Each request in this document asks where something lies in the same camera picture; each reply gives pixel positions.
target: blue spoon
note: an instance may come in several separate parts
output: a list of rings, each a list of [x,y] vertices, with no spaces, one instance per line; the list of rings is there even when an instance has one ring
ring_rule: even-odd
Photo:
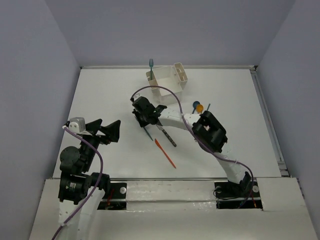
[[[197,108],[197,106],[198,106],[199,104],[200,104],[200,102],[199,102],[199,101],[194,101],[194,102],[193,102],[193,104],[192,104],[192,106],[193,106],[192,114],[194,114],[194,113],[195,113],[196,108]]]

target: fork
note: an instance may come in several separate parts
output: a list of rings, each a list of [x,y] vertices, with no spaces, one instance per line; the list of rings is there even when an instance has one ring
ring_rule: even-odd
[[[150,80],[152,80],[152,68],[154,66],[154,59],[150,58],[149,59],[149,67],[150,67]]]

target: wall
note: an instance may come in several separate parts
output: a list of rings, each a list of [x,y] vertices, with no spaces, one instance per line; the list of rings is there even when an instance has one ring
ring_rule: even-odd
[[[290,173],[320,238],[320,1],[297,0],[259,67],[262,91]]]
[[[44,0],[0,7],[0,239],[26,240],[79,75]]]
[[[46,0],[81,66],[257,65],[294,0]]]

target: white container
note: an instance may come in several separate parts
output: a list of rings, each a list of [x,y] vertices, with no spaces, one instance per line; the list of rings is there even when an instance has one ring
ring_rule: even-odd
[[[182,92],[188,81],[185,69],[181,63],[175,63],[173,66],[163,66],[152,69],[152,79],[150,71],[146,72],[146,77],[150,86],[165,87],[177,95],[182,100]],[[163,105],[177,103],[175,97],[162,88],[152,87],[154,99]]]

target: orange spoon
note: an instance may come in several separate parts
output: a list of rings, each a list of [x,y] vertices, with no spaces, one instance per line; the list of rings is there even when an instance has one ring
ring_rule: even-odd
[[[170,159],[170,157],[166,154],[165,150],[162,148],[162,146],[160,145],[160,143],[158,142],[158,140],[155,138],[154,139],[155,144],[161,149],[161,151],[163,152],[163,154],[166,156],[166,158],[169,160],[169,162],[171,163],[171,165],[176,169],[176,165],[174,164],[174,162]]]

